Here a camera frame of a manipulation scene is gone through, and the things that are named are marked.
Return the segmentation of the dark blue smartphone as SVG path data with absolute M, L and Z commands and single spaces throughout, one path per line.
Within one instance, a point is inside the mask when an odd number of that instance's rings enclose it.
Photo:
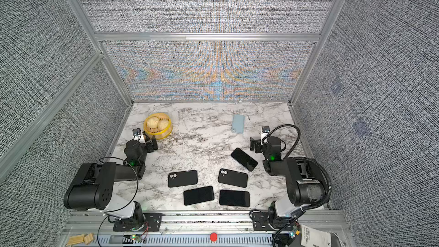
M 236 148 L 232 152 L 231 157 L 250 172 L 254 171 L 258 165 L 258 162 L 255 159 L 253 159 L 240 148 Z

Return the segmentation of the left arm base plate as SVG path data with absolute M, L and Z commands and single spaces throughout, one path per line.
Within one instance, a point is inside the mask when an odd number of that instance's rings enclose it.
M 143 213 L 142 217 L 133 216 L 114 220 L 113 232 L 158 232 L 162 223 L 162 213 Z

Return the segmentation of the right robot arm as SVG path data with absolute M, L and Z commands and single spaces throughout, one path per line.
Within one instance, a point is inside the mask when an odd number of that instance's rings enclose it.
M 286 195 L 271 203 L 267 212 L 252 213 L 257 230 L 279 230 L 306 211 L 323 206 L 332 194 L 328 172 L 314 159 L 307 157 L 281 157 L 282 141 L 277 137 L 265 140 L 250 139 L 250 150 L 262 153 L 266 173 L 284 177 Z

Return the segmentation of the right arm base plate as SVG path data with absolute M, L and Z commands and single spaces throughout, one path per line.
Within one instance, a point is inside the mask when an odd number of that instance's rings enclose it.
M 289 224 L 289 218 L 279 218 L 268 212 L 255 211 L 250 214 L 255 231 L 276 231 Z

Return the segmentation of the light blue phone case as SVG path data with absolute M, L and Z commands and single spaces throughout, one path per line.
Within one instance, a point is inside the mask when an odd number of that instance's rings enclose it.
M 232 132 L 243 134 L 244 133 L 245 116 L 240 114 L 234 114 L 232 120 Z

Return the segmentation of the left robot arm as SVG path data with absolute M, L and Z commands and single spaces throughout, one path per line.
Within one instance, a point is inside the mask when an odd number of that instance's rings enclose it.
M 154 136 L 144 134 L 144 142 L 135 136 L 126 143 L 126 158 L 114 161 L 82 164 L 64 196 L 64 206 L 71 210 L 100 212 L 114 224 L 115 231 L 139 231 L 147 227 L 144 213 L 135 197 L 126 200 L 113 192 L 117 182 L 134 181 L 136 191 L 146 170 L 146 156 L 158 149 Z

